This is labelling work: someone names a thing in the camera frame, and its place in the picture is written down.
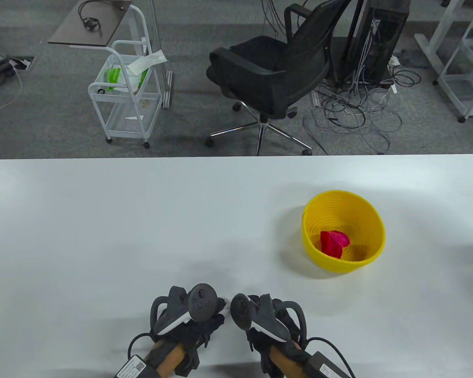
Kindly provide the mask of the person's right hand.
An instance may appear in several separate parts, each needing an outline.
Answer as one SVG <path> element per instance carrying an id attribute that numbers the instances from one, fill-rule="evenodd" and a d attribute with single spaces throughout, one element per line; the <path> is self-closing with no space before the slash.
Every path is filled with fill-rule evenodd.
<path id="1" fill-rule="evenodd" d="M 250 329 L 246 332 L 251 351 L 257 351 L 261 356 L 261 368 L 269 376 L 283 375 L 282 371 L 270 357 L 272 347 L 278 349 L 287 360 L 304 365 L 311 357 L 309 353 L 299 347 L 293 340 L 279 342 L 265 333 Z"/>

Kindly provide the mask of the person's left hand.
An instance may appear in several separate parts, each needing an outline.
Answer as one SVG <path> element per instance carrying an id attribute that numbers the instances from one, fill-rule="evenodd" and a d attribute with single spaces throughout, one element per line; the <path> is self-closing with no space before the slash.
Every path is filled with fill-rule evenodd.
<path id="1" fill-rule="evenodd" d="M 225 322 L 225 316 L 222 313 L 216 313 L 208 320 L 195 322 L 190 320 L 182 322 L 164 335 L 153 335 L 154 342 L 169 342 L 181 345 L 184 350 L 197 349 L 201 345 L 205 347 L 210 341 L 210 336 L 220 328 Z"/>

